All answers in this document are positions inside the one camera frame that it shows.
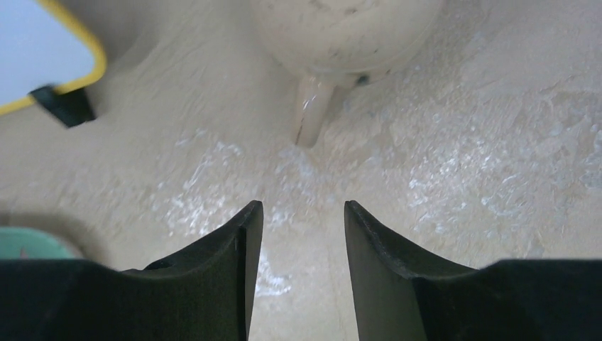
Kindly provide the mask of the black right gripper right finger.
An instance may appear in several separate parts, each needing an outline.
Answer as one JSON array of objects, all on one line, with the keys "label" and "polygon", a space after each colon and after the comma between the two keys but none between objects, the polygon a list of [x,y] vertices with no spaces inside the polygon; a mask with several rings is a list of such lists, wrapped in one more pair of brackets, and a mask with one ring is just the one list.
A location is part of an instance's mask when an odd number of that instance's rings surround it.
[{"label": "black right gripper right finger", "polygon": [[361,340],[600,340],[601,261],[454,263],[344,206]]}]

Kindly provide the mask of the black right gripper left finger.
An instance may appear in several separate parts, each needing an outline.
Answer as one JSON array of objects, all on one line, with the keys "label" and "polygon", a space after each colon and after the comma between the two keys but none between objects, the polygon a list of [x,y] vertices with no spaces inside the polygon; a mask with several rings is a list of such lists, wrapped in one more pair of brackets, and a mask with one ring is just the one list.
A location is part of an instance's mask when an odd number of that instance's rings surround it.
[{"label": "black right gripper left finger", "polygon": [[86,259],[1,262],[2,340],[247,340],[263,234],[254,200],[141,270]]}]

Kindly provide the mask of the beige mug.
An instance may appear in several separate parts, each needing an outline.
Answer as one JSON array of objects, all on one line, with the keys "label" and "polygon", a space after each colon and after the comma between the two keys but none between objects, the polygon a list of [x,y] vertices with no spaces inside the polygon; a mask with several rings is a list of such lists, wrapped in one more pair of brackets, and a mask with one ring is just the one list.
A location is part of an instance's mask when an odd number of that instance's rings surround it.
[{"label": "beige mug", "polygon": [[270,54],[299,79],[292,140],[311,148],[337,88],[402,70],[430,37],[442,0],[251,1]]}]

